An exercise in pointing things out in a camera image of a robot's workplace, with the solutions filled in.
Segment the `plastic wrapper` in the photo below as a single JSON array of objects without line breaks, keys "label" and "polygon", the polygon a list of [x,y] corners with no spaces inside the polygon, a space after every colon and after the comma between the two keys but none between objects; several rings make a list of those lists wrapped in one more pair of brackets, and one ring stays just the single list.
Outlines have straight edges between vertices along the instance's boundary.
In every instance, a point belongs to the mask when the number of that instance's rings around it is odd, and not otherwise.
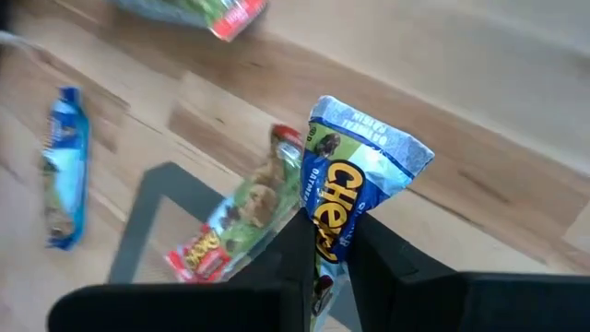
[{"label": "plastic wrapper", "polygon": [[86,221],[89,121],[80,90],[62,88],[48,118],[41,157],[48,245],[71,249],[82,237]]},{"label": "plastic wrapper", "polygon": [[413,136],[333,97],[312,110],[301,164],[301,201],[317,226],[312,331],[347,282],[357,217],[399,193],[434,154]]},{"label": "plastic wrapper", "polygon": [[268,158],[225,198],[201,234],[165,259],[182,282],[228,279],[256,257],[299,206],[302,143],[285,125],[274,125]]},{"label": "plastic wrapper", "polygon": [[230,41],[266,7],[266,0],[111,0],[147,18],[209,29]]}]

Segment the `food wrapper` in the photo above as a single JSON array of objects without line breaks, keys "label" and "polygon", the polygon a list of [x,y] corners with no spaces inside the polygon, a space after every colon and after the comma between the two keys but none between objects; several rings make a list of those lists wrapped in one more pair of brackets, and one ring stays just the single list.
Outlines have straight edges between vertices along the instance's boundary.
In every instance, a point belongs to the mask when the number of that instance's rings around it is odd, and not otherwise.
[{"label": "food wrapper", "polygon": [[147,18],[211,30],[232,40],[266,7],[267,0],[111,0]]},{"label": "food wrapper", "polygon": [[41,170],[48,245],[71,249],[82,237],[86,221],[89,121],[80,90],[61,88],[48,117]]},{"label": "food wrapper", "polygon": [[413,136],[333,97],[312,110],[301,164],[301,202],[317,226],[312,331],[343,284],[357,218],[399,193],[434,154]]},{"label": "food wrapper", "polygon": [[228,279],[264,250],[299,203],[300,134],[274,125],[264,165],[244,179],[203,225],[201,234],[165,259],[181,282]]}]

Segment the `black plastic object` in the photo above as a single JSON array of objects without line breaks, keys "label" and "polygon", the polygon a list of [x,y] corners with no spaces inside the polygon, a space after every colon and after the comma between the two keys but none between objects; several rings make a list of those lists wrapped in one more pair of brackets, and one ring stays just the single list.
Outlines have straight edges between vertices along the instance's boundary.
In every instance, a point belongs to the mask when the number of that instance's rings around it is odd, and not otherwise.
[{"label": "black plastic object", "polygon": [[[590,330],[590,278],[459,273],[369,215],[358,225],[348,266],[364,332]],[[230,282],[77,290],[48,329],[309,331],[313,244],[300,211]]]},{"label": "black plastic object", "polygon": [[8,18],[10,18],[11,0],[0,1],[0,30],[8,30]]}]

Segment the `granola bar wrapper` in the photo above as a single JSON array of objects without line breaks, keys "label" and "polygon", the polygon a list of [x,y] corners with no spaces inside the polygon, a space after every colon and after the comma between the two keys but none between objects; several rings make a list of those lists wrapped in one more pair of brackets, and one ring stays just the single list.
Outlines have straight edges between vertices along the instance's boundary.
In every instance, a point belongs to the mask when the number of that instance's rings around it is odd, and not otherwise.
[{"label": "granola bar wrapper", "polygon": [[78,88],[60,89],[41,157],[48,246],[70,250],[86,223],[90,126]]},{"label": "granola bar wrapper", "polygon": [[434,153],[413,136],[338,101],[312,110],[301,164],[301,202],[317,226],[312,331],[348,280],[357,218],[399,193]]},{"label": "granola bar wrapper", "polygon": [[265,163],[225,198],[201,233],[168,252],[180,282],[219,282],[260,254],[299,207],[300,134],[274,125]]},{"label": "granola bar wrapper", "polygon": [[266,7],[267,0],[111,0],[146,18],[209,29],[231,41]]}]

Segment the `blue snack bag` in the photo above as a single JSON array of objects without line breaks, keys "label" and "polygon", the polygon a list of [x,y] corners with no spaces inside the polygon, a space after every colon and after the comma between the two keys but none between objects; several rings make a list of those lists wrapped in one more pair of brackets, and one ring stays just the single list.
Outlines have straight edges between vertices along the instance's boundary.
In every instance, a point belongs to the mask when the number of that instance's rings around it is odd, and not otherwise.
[{"label": "blue snack bag", "polygon": [[312,331],[348,279],[357,217],[399,193],[434,153],[413,136],[324,96],[312,110],[301,165],[301,202],[317,226]]},{"label": "blue snack bag", "polygon": [[70,250],[82,237],[88,194],[90,127],[79,89],[60,89],[48,123],[41,161],[48,246]]}]

